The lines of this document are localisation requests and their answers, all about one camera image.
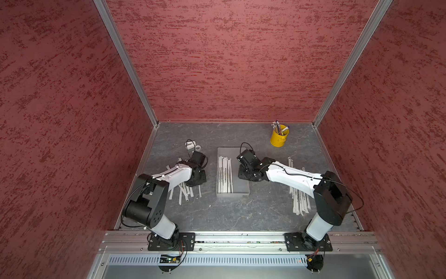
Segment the gray plastic tray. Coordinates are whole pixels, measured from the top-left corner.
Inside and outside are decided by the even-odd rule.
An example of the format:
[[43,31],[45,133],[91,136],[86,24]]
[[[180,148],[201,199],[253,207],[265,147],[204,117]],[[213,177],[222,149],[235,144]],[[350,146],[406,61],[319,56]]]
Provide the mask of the gray plastic tray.
[[249,181],[240,179],[238,177],[240,162],[237,160],[237,156],[240,154],[240,147],[219,147],[217,149],[217,160],[220,156],[231,158],[232,168],[232,184],[234,193],[218,193],[217,180],[215,185],[215,193],[217,198],[242,198],[249,196]]

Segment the yellow metal bucket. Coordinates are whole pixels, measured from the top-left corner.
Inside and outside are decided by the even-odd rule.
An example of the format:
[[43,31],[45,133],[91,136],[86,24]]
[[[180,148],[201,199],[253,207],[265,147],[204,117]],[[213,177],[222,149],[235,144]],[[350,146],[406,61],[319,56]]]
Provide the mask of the yellow metal bucket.
[[[286,128],[286,126],[281,124],[280,129],[283,130],[284,128]],[[288,133],[289,129],[283,131],[283,136],[281,136],[278,133],[276,133],[273,129],[273,134],[271,135],[271,139],[269,141],[275,147],[282,147],[285,144]]]

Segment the black mounting plate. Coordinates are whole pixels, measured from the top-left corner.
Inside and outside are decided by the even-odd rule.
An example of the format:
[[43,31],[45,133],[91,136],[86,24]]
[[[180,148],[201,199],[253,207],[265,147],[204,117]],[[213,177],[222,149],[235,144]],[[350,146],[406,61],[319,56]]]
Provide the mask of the black mounting plate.
[[[288,252],[314,252],[314,250],[308,250],[303,246],[302,232],[284,233],[283,236],[285,237],[285,244]],[[326,235],[324,239],[325,241],[321,240],[319,242],[319,252],[332,252],[333,247],[331,246],[328,235]]]
[[[183,240],[184,245],[187,245],[187,248],[184,248],[184,251],[193,251],[195,246],[195,233],[180,233],[180,237],[178,242]],[[168,247],[165,243],[160,242],[159,237],[150,236],[149,245],[147,246],[148,251],[169,251]]]

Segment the metal vent grille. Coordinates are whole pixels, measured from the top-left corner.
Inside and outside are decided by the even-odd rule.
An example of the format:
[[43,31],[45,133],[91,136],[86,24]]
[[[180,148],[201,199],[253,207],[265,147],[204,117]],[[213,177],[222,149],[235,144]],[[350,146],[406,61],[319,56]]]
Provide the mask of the metal vent grille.
[[[161,264],[159,254],[112,254],[108,264],[113,266],[156,266]],[[244,266],[244,267],[306,267],[305,255],[240,255],[240,254],[188,254],[184,266]]]

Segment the red textured wall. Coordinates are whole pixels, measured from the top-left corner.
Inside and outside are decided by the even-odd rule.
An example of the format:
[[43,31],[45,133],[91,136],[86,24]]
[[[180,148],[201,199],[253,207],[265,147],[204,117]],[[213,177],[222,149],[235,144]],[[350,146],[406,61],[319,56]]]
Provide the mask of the red textured wall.
[[319,126],[398,278],[446,277],[445,30],[444,1],[394,0]]
[[161,121],[313,121],[376,0],[108,0]]
[[2,1],[0,42],[0,278],[84,279],[150,121],[93,1]]

